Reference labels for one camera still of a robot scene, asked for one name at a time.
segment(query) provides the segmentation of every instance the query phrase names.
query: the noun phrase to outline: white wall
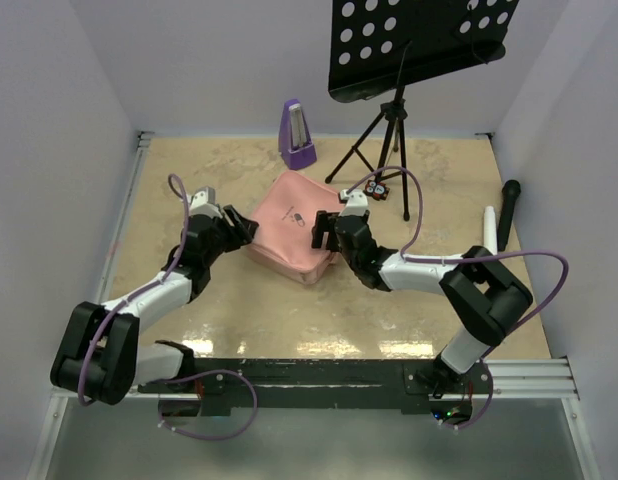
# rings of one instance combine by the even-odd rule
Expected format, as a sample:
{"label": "white wall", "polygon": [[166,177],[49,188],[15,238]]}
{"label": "white wall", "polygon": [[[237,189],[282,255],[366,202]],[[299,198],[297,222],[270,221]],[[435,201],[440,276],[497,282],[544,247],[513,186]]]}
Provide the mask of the white wall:
{"label": "white wall", "polygon": [[514,176],[533,154],[564,88],[582,64],[618,0],[569,0],[507,114],[494,146],[500,173]]}
{"label": "white wall", "polygon": [[[586,2],[572,3],[583,7]],[[524,138],[516,135],[524,135],[525,129],[496,133],[501,167],[523,185],[516,214],[523,246],[562,252],[572,266],[564,291],[543,319],[552,353],[569,355],[607,480],[618,479],[618,6],[614,3],[596,4],[606,10],[602,13],[609,20],[599,25],[600,34],[566,83],[538,141],[521,151],[515,146],[524,144]],[[596,24],[600,18],[593,20]],[[561,55],[577,54],[569,48],[579,44],[583,28],[586,22],[565,31],[574,42],[565,42]],[[508,115],[526,113],[512,109]],[[536,292],[546,294],[557,279],[556,270],[547,268],[547,262],[529,263]]]}
{"label": "white wall", "polygon": [[66,0],[0,0],[0,479],[24,478],[72,307],[93,296],[133,131]]}
{"label": "white wall", "polygon": [[[126,112],[143,129],[271,134],[283,102],[298,97],[313,132],[359,134],[385,98],[344,105],[329,97],[328,0],[71,1]],[[408,128],[493,131],[566,3],[521,0],[504,59],[409,87]]]}

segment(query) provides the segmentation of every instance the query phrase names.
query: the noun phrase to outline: circular hole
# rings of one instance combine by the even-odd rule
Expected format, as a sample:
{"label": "circular hole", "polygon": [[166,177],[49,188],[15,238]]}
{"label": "circular hole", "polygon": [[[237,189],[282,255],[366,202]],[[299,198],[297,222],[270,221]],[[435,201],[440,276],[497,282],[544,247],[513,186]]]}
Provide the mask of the circular hole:
{"label": "circular hole", "polygon": [[351,2],[347,2],[342,6],[342,16],[343,17],[350,17],[351,15],[353,15],[353,11],[356,9],[356,6],[351,3]]}
{"label": "circular hole", "polygon": [[371,56],[371,47],[364,47],[360,50],[360,58],[363,60],[369,58]]}
{"label": "circular hole", "polygon": [[396,26],[396,19],[393,17],[389,17],[385,22],[385,30],[390,31]]}
{"label": "circular hole", "polygon": [[368,23],[367,25],[365,25],[362,29],[362,34],[365,37],[368,37],[369,35],[371,35],[373,33],[373,31],[376,29],[376,27],[374,26],[373,23]]}
{"label": "circular hole", "polygon": [[347,43],[353,37],[353,31],[350,28],[345,28],[340,34],[340,41]]}

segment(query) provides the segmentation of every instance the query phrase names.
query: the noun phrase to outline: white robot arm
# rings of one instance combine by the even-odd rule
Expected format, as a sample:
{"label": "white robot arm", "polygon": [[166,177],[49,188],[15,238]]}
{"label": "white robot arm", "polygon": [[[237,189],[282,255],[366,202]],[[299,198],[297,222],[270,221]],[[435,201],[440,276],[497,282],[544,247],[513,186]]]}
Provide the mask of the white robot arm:
{"label": "white robot arm", "polygon": [[[463,326],[436,360],[443,376],[466,373],[489,349],[501,343],[531,305],[529,290],[500,262],[446,263],[495,253],[493,207],[485,210],[484,246],[474,246],[465,254],[414,256],[376,244],[367,223],[367,196],[361,190],[343,190],[339,197],[345,203],[341,213],[318,212],[312,246],[321,248],[328,234],[326,247],[341,252],[368,288],[387,292],[418,290],[447,296]],[[482,293],[474,284],[485,282],[489,289]]]}
{"label": "white robot arm", "polygon": [[106,343],[96,348],[89,361],[85,394],[105,403],[118,403],[132,385],[191,373],[193,352],[173,342],[138,346],[138,336],[169,312],[193,301],[210,280],[210,267],[226,252],[251,243],[258,224],[231,206],[220,208],[210,187],[187,196],[189,222],[177,266],[165,279],[177,247],[162,271],[136,292],[144,293],[104,302],[83,302],[69,320],[51,370],[51,382],[78,390],[80,371],[96,329],[123,302],[105,331]]}

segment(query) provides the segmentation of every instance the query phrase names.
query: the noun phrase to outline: marble floor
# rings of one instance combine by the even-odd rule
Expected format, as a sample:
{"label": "marble floor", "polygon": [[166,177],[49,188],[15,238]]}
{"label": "marble floor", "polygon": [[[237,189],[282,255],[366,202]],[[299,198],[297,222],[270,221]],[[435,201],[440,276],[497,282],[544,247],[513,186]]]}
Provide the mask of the marble floor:
{"label": "marble floor", "polygon": [[[302,173],[319,181],[347,152],[351,138],[315,139],[318,161]],[[377,162],[381,140],[361,150]],[[407,139],[408,166],[424,193],[424,220],[411,253],[447,255],[482,243],[484,207],[500,204],[501,181],[486,139]],[[398,162],[397,155],[390,163]],[[221,205],[248,216],[274,179],[285,170],[275,138],[157,138],[141,173],[124,236],[111,296],[152,278],[177,244],[181,204],[167,187],[171,172],[188,191],[210,185]],[[352,158],[332,186],[340,190],[364,176]],[[402,220],[400,178],[387,201],[371,202],[370,225],[378,243],[399,248],[416,224]],[[512,232],[508,250],[519,248]],[[527,285],[521,259],[506,262]],[[430,358],[460,326],[447,300],[414,291],[368,290],[340,261],[315,285],[303,286],[254,263],[244,252],[221,256],[202,295],[164,317],[141,336],[141,344],[168,339],[198,356],[278,358]],[[512,334],[492,358],[549,358],[539,318]]]}

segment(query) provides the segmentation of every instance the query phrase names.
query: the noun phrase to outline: black music stand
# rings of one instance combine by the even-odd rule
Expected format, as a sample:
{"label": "black music stand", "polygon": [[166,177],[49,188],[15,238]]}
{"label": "black music stand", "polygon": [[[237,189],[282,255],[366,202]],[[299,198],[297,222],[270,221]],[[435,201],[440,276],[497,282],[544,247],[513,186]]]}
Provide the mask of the black music stand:
{"label": "black music stand", "polygon": [[[400,164],[407,168],[405,86],[504,57],[503,40],[517,5],[518,0],[333,0],[331,97],[349,103],[396,92],[325,182],[331,183],[354,153],[375,170],[358,148],[383,118],[388,124],[377,168],[386,165],[394,133],[394,151],[400,150]],[[398,175],[403,218],[409,220],[407,175],[378,174],[375,181]]]}

